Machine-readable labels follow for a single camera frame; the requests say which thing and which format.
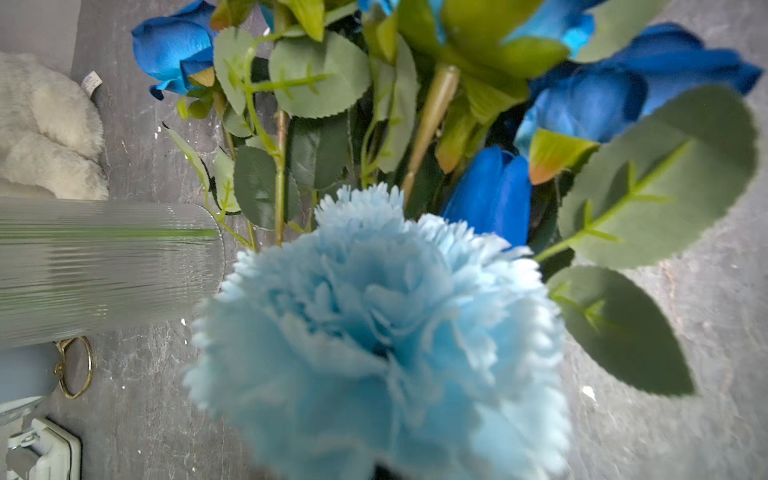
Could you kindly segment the light blue carnation vase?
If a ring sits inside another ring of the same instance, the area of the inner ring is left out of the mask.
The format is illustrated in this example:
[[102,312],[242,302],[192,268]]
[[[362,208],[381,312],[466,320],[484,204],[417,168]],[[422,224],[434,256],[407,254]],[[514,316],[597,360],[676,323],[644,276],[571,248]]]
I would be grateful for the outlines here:
[[405,217],[378,184],[241,252],[194,324],[191,399],[287,479],[546,479],[566,467],[565,327],[525,247]]

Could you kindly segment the blue tulip pile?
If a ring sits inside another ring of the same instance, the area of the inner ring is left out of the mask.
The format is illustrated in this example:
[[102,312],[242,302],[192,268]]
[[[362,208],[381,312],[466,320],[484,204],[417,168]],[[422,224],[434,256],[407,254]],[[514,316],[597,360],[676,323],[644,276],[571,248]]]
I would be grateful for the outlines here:
[[442,216],[464,221],[477,234],[495,234],[511,246],[527,244],[532,184],[521,156],[493,146],[471,162]]

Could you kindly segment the blue rose picked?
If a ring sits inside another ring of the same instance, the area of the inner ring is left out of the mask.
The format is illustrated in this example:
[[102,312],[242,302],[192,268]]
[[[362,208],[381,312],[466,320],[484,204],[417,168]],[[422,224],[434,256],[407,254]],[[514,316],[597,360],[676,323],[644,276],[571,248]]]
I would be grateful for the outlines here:
[[194,1],[176,13],[145,20],[132,31],[135,60],[140,69],[159,81],[149,88],[157,100],[166,91],[186,95],[188,77],[212,68],[217,33],[210,27],[215,6]]
[[594,34],[596,23],[591,10],[602,3],[603,0],[546,0],[504,41],[522,37],[553,39],[565,45],[574,56]]
[[679,24],[651,25],[606,59],[566,61],[535,79],[514,145],[528,156],[538,129],[606,143],[687,90],[724,83],[746,95],[762,74],[737,51],[708,48]]

